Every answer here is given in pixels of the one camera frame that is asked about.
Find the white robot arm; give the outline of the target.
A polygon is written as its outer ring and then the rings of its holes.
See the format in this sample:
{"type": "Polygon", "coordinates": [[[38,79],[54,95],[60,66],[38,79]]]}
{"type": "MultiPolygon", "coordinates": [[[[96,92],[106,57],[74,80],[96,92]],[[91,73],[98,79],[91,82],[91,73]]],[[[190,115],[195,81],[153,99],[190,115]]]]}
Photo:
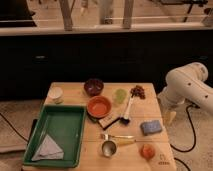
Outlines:
{"type": "Polygon", "coordinates": [[[213,114],[213,88],[205,84],[207,67],[193,62],[170,70],[165,77],[166,86],[157,95],[164,125],[170,125],[176,116],[175,108],[185,100],[213,114]]]}

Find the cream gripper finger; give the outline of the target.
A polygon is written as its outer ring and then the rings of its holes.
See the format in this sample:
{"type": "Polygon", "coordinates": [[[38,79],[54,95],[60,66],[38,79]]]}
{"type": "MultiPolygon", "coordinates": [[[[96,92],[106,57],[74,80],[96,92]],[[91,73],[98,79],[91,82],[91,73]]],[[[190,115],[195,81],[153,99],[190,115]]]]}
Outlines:
{"type": "Polygon", "coordinates": [[[165,124],[170,125],[175,117],[176,117],[175,111],[167,111],[164,117],[165,124]]]}

